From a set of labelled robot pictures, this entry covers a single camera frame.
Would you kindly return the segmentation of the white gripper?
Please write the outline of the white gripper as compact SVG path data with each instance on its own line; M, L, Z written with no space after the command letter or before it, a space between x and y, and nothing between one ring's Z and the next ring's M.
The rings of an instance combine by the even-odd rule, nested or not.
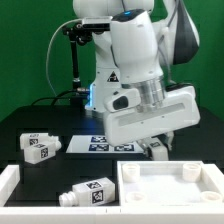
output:
M171 151L173 131L195 125L199 120L195 89L187 86L168 92L162 106L154 111L138 112L136 104L117 112L107 110L104 114L104 130L110 145L118 146L138 140L145 156L151 157L148 143L141 139L164 134L164 143Z

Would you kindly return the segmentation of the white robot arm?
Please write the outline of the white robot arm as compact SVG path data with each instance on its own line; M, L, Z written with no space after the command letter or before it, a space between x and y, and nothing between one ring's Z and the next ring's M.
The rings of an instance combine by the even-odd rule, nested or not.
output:
M86 112L103 119L109 145L137 143L155 160L168 159L176 130L200 120L194 87L166 87L162 71L191 60L199 35L183 0L163 3L167 17L152 22L154 0L73 0L96 47Z

